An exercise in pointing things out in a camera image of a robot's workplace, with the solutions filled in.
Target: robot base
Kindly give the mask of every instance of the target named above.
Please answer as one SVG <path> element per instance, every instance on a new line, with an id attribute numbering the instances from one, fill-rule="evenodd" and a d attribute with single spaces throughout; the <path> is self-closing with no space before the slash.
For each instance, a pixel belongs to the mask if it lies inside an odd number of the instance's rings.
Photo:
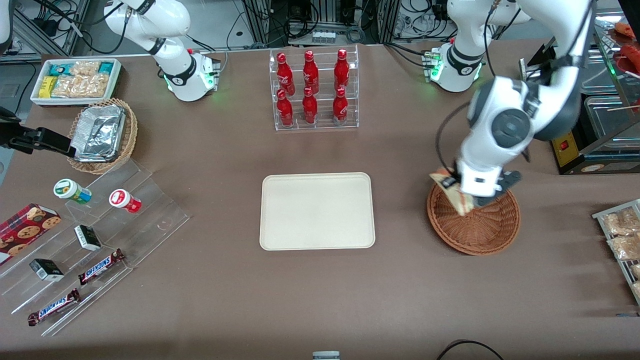
<path id="1" fill-rule="evenodd" d="M 434 82 L 441 88 L 450 92 L 463 92 L 471 87 L 471 84 L 480 76 L 480 68 L 478 65 L 476 72 L 470 72 L 467 75 L 460 75 L 458 71 L 449 64 L 447 60 L 447 51 L 451 44 L 444 44 L 440 47 L 434 47 L 430 53 L 422 56 L 422 64 L 430 67 L 424 69 L 424 77 L 427 82 Z"/>
<path id="2" fill-rule="evenodd" d="M 184 85 L 171 84 L 164 77 L 169 90 L 182 101 L 196 101 L 209 92 L 216 91 L 220 80 L 219 62 L 214 63 L 211 58 L 202 54 L 194 53 L 191 56 L 196 60 L 196 70 Z"/>

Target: red coca-cola bottle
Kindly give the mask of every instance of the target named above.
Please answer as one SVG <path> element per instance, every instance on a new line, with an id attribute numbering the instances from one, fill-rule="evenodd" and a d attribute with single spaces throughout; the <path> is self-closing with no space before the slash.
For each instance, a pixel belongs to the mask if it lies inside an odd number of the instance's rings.
<path id="1" fill-rule="evenodd" d="M 278 102 L 276 107 L 278 108 L 278 114 L 280 115 L 280 121 L 284 127 L 293 126 L 293 107 L 291 101 L 287 99 L 287 93 L 283 89 L 278 89 L 276 93 L 278 96 Z"/>
<path id="2" fill-rule="evenodd" d="M 349 63 L 347 62 L 347 51 L 345 49 L 338 50 L 338 61 L 333 68 L 335 81 L 333 86 L 338 91 L 340 87 L 347 88 L 349 84 Z"/>
<path id="3" fill-rule="evenodd" d="M 333 123 L 336 126 L 342 126 L 347 122 L 347 106 L 349 106 L 349 103 L 344 97 L 344 93 L 343 87 L 338 88 L 333 100 Z"/>
<path id="4" fill-rule="evenodd" d="M 280 88 L 283 88 L 288 96 L 293 96 L 296 93 L 296 87 L 293 85 L 293 71 L 287 63 L 287 56 L 284 53 L 278 53 L 276 55 L 278 60 L 278 82 Z"/>
<path id="5" fill-rule="evenodd" d="M 305 67 L 302 69 L 302 74 L 305 77 L 305 86 L 309 86 L 314 94 L 317 94 L 320 91 L 320 79 L 318 65 L 314 61 L 314 52 L 311 50 L 305 51 Z"/>
<path id="6" fill-rule="evenodd" d="M 305 88 L 305 98 L 302 99 L 302 107 L 305 110 L 305 121 L 307 124 L 315 124 L 318 118 L 318 101 L 316 97 L 314 97 L 314 91 L 311 86 Z"/>

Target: red cookie box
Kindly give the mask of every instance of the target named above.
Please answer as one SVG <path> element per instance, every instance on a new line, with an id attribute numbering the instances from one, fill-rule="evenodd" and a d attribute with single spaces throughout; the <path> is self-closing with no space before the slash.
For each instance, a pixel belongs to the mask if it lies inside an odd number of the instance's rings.
<path id="1" fill-rule="evenodd" d="M 0 224 L 0 265 L 60 222 L 57 212 L 38 204 L 29 204 L 18 211 Z"/>

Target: beige tray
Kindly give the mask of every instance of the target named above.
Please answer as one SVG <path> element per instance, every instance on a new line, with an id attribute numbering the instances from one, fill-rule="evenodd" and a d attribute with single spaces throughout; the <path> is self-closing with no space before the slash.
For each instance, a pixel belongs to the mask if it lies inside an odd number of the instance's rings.
<path id="1" fill-rule="evenodd" d="M 262 182 L 264 250 L 362 249 L 375 241 L 367 174 L 272 175 Z"/>

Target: white robotic arm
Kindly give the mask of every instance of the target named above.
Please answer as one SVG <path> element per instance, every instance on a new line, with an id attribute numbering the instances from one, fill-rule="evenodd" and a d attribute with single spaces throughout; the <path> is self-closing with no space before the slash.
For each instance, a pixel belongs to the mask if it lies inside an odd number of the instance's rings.
<path id="1" fill-rule="evenodd" d="M 453 4 L 460 10 L 467 2 L 449 0 L 448 6 Z M 515 8 L 515 0 L 503 2 Z M 484 35 L 478 36 L 477 24 L 481 21 L 484 28 L 494 2 L 478 0 L 474 3 L 475 6 L 484 4 L 484 14 L 476 10 L 475 21 L 465 19 L 466 24 L 475 25 L 465 25 L 464 33 L 459 27 L 460 35 L 454 45 L 446 53 L 440 53 L 444 60 L 440 63 L 436 82 L 446 90 L 466 90 L 474 73 L 459 72 L 458 69 L 464 69 L 460 59 L 475 58 L 473 61 L 479 63 L 484 53 Z M 551 65 L 548 85 L 497 76 L 476 92 L 467 114 L 471 133 L 462 143 L 454 174 L 463 193 L 484 198 L 486 203 L 497 192 L 500 194 L 505 190 L 500 183 L 502 167 L 520 155 L 534 138 L 547 141 L 571 131 L 580 111 L 580 95 L 575 85 L 591 25 L 591 3 L 591 0 L 561 0 L 550 6 L 546 1 L 517 0 L 522 13 L 551 30 L 558 43 L 556 53 L 562 56 Z"/>
<path id="2" fill-rule="evenodd" d="M 215 90 L 217 80 L 212 60 L 190 53 L 177 38 L 186 35 L 191 25 L 189 12 L 182 3 L 176 0 L 112 0 L 104 7 L 105 15 L 121 3 L 126 6 L 107 17 L 107 24 L 118 34 L 126 29 L 124 36 L 156 59 L 169 90 L 178 99 L 195 101 Z"/>

